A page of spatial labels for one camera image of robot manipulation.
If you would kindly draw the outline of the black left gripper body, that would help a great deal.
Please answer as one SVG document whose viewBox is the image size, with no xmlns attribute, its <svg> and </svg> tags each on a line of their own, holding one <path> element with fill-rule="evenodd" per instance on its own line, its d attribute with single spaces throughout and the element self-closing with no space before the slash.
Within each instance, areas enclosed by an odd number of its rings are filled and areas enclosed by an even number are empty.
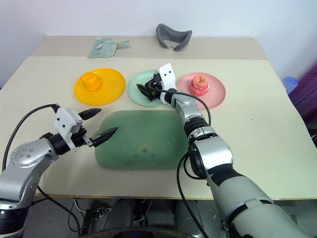
<svg viewBox="0 0 317 238">
<path fill-rule="evenodd" d="M 89 147 L 94 146 L 92 139 L 88 138 L 86 135 L 86 129 L 84 127 L 80 127 L 77 133 L 73 133 L 71 135 L 71 141 L 74 144 L 75 148 L 79 148 L 83 145 L 87 145 Z"/>
</svg>

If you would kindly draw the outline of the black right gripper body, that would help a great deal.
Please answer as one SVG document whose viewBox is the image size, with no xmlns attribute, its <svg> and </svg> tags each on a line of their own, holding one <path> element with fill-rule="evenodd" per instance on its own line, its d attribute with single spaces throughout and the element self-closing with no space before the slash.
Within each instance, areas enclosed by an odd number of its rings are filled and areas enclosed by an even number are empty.
<svg viewBox="0 0 317 238">
<path fill-rule="evenodd" d="M 145 87 L 150 91 L 161 91 L 162 80 L 159 73 L 155 73 L 150 81 L 145 84 Z"/>
</svg>

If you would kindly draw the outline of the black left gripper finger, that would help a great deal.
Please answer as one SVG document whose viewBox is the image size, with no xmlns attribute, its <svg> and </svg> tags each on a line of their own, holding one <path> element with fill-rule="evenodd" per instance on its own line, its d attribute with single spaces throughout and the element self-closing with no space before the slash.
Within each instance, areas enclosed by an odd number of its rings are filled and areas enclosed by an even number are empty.
<svg viewBox="0 0 317 238">
<path fill-rule="evenodd" d="M 78 115 L 82 120 L 88 120 L 93 118 L 96 114 L 98 114 L 101 111 L 102 110 L 100 108 L 93 108 L 93 109 L 82 111 Z"/>
<path fill-rule="evenodd" d="M 108 141 L 118 130 L 118 126 L 108 129 L 107 131 L 98 134 L 96 138 L 90 138 L 92 146 L 98 147 L 104 142 Z"/>
</svg>

